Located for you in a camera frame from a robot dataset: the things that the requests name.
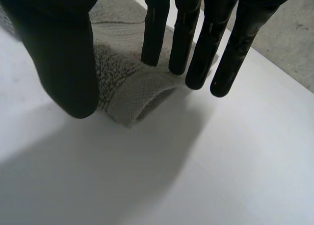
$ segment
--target white surface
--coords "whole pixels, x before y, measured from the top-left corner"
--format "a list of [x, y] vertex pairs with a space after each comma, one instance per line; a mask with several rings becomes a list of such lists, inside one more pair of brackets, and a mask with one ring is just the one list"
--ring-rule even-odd
[[0, 30], [0, 224], [314, 224], [314, 95], [251, 49], [217, 99], [217, 65], [125, 129], [68, 117]]

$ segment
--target gray floor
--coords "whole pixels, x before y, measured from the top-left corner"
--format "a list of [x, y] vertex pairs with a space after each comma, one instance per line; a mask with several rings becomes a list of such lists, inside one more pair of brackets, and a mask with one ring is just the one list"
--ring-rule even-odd
[[[227, 28], [232, 30], [233, 11]], [[314, 0], [289, 0], [258, 33], [253, 48], [314, 93]]]

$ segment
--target folded towel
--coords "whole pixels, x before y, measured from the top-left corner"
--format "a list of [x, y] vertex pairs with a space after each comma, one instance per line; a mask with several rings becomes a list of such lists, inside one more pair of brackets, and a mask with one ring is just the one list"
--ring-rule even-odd
[[[100, 89], [98, 109], [127, 127], [140, 122], [176, 88], [184, 86], [182, 76], [168, 71], [170, 29], [165, 32], [158, 66], [140, 62], [145, 15], [146, 10], [134, 0], [98, 0], [90, 11]], [[1, 8], [0, 24], [16, 35]]]

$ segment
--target black robotic finger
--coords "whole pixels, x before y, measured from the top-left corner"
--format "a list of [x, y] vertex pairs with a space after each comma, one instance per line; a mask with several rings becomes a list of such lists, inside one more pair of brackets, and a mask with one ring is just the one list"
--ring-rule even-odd
[[204, 85], [237, 0], [204, 0], [204, 2], [205, 19], [185, 79], [186, 85], [194, 90]]
[[235, 26], [210, 85], [214, 96], [228, 94], [255, 36], [277, 9], [278, 6], [261, 8], [239, 3]]
[[169, 70], [176, 75], [185, 71], [188, 55], [191, 49], [196, 29], [201, 0], [175, 0], [178, 9], [172, 49], [169, 60]]
[[145, 2], [147, 14], [141, 61], [156, 66], [163, 44], [170, 0], [145, 0]]

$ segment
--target terry cloth towel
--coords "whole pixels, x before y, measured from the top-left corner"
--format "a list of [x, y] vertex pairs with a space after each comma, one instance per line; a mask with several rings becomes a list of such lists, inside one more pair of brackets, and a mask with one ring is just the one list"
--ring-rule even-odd
[[[90, 11], [100, 89], [98, 109], [126, 127], [143, 120], [176, 88], [185, 85], [184, 76], [168, 71], [170, 29], [165, 31], [158, 66], [140, 62], [145, 15], [146, 10], [134, 0], [98, 0]], [[0, 23], [16, 34], [8, 21], [0, 8]]]

